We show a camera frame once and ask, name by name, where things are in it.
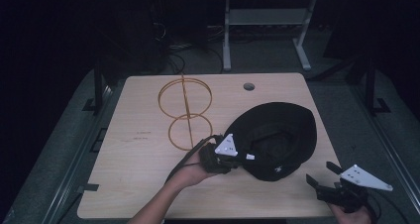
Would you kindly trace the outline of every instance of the human hand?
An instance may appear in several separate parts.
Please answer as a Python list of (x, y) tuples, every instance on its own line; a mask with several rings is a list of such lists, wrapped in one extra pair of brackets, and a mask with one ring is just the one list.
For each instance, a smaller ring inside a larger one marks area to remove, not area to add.
[(340, 206), (327, 204), (340, 224), (371, 224), (370, 213), (364, 206), (356, 212), (346, 213)]
[(185, 162), (184, 167), (178, 170), (169, 181), (176, 183), (180, 188), (184, 188), (196, 185), (207, 177), (216, 175), (217, 173), (208, 173), (204, 170), (198, 153), (199, 150)]

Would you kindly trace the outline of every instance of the hat logo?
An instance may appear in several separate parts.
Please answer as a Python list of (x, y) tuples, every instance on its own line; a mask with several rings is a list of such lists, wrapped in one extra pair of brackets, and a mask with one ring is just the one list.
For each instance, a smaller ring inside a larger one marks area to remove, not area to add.
[(281, 172), (281, 166), (274, 169), (275, 172)]

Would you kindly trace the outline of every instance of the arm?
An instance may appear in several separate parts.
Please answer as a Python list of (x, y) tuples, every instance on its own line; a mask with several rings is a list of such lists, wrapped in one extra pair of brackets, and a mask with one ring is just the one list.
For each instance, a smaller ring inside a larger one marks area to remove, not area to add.
[(345, 213), (340, 206), (327, 204), (340, 224), (371, 224), (370, 213), (364, 206), (356, 212)]
[(169, 206), (185, 187), (200, 183), (207, 177), (215, 175), (207, 173), (200, 164), (198, 152), (193, 154), (186, 164), (196, 164), (180, 169), (130, 221), (129, 224), (160, 224)]

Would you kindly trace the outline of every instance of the black bucket hat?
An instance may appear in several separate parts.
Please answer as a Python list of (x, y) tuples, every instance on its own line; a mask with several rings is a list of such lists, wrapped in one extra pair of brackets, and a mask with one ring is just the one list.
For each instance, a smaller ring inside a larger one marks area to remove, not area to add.
[(312, 112), (302, 106), (271, 102), (238, 117), (225, 133), (233, 134), (237, 161), (259, 180), (284, 178), (312, 156), (317, 132)]

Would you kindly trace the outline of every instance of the copper wire loop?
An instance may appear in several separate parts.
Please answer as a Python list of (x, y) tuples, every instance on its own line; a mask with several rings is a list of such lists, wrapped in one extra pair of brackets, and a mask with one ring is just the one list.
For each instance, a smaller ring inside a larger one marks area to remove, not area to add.
[[(195, 117), (201, 117), (201, 118), (203, 118), (204, 120), (206, 120), (206, 122), (209, 124), (209, 126), (210, 126), (210, 135), (209, 136), (211, 136), (212, 134), (213, 134), (213, 126), (211, 125), (211, 122), (210, 122), (210, 120), (208, 120), (206, 117), (204, 117), (203, 115), (200, 115), (200, 114), (197, 114), (197, 113), (191, 113), (191, 115), (194, 115)], [(171, 136), (171, 134), (170, 134), (170, 131), (172, 130), (172, 126), (173, 126), (173, 124), (175, 124), (176, 123), (176, 121), (178, 121), (178, 120), (183, 120), (182, 119), (182, 117), (186, 117), (187, 115), (186, 114), (183, 114), (182, 116), (179, 116), (178, 117), (178, 119), (175, 119), (175, 120), (173, 120), (172, 121), (172, 123), (170, 123), (170, 126), (169, 126), (169, 129), (167, 130), (167, 135), (168, 135), (168, 137), (169, 137), (169, 140), (170, 140), (170, 142), (176, 147), (176, 148), (178, 148), (178, 149), (180, 149), (180, 150), (183, 150), (183, 151), (189, 151), (189, 150), (191, 150), (190, 148), (182, 148), (181, 146), (179, 146), (179, 145), (177, 145), (176, 144), (176, 142), (174, 142), (173, 141), (173, 139), (172, 139), (172, 136)]]
[[(188, 98), (187, 98), (187, 94), (186, 94), (186, 88), (185, 88), (185, 82), (193, 82), (193, 83), (197, 83), (197, 84), (200, 84), (200, 85), (202, 85), (204, 88), (206, 88), (207, 89), (207, 91), (209, 92), (209, 94), (210, 94), (210, 102), (209, 102), (209, 104), (207, 105), (207, 107), (201, 112), (201, 113), (190, 113), (190, 111), (189, 111), (189, 105), (188, 105)], [(162, 108), (162, 106), (161, 106), (161, 97), (162, 97), (162, 95), (164, 94), (164, 92), (168, 89), (168, 88), (170, 88), (171, 86), (173, 86), (173, 85), (175, 85), (175, 84), (177, 84), (177, 83), (182, 83), (182, 91), (183, 91), (183, 98), (184, 98), (184, 103), (185, 103), (185, 110), (186, 110), (186, 114), (183, 114), (183, 115), (180, 115), (180, 116), (173, 116), (173, 115), (170, 115), (169, 113), (167, 113), (166, 111), (164, 111), (164, 109)], [(183, 75), (181, 76), (181, 78), (179, 78), (179, 79), (175, 79), (175, 80), (173, 80), (173, 81), (171, 81), (171, 82), (169, 82), (169, 83), (167, 83), (161, 90), (160, 90), (160, 92), (159, 92), (159, 94), (158, 94), (158, 97), (157, 97), (157, 101), (158, 101), (158, 107), (160, 108), (160, 110), (166, 115), (166, 116), (168, 116), (168, 117), (171, 117), (171, 118), (173, 118), (174, 120), (173, 120), (173, 122), (170, 124), (170, 126), (169, 126), (169, 129), (168, 129), (168, 131), (167, 131), (167, 135), (168, 135), (168, 137), (169, 137), (169, 140), (170, 140), (170, 142), (176, 147), (176, 148), (178, 148), (178, 149), (180, 149), (180, 150), (183, 150), (183, 151), (189, 151), (189, 150), (191, 150), (193, 147), (194, 147), (194, 143), (193, 143), (193, 141), (192, 141), (192, 132), (191, 132), (191, 124), (190, 124), (190, 122), (189, 122), (189, 120), (190, 119), (192, 119), (192, 118), (196, 118), (196, 117), (201, 117), (201, 118), (203, 118), (203, 119), (205, 119), (206, 121), (207, 121), (207, 123), (209, 124), (209, 126), (210, 126), (210, 136), (213, 134), (213, 126), (211, 125), (211, 122), (206, 118), (206, 117), (204, 117), (203, 116), (203, 113), (205, 113), (209, 108), (210, 108), (210, 105), (211, 105), (211, 103), (212, 103), (212, 101), (213, 101), (213, 94), (212, 94), (212, 92), (211, 92), (211, 90), (210, 90), (210, 87), (205, 83), (205, 82), (203, 82), (203, 81), (201, 81), (201, 80), (199, 80), (199, 79), (196, 79), (196, 78), (185, 78)], [(177, 145), (174, 141), (173, 141), (173, 139), (172, 139), (172, 137), (171, 137), (171, 129), (172, 129), (172, 126), (173, 126), (173, 124), (176, 122), (176, 121), (178, 121), (178, 120), (187, 120), (188, 121), (188, 130), (189, 130), (189, 138), (190, 138), (190, 142), (191, 142), (191, 149), (186, 149), (186, 148), (182, 148), (181, 146), (179, 146), (179, 145)]]

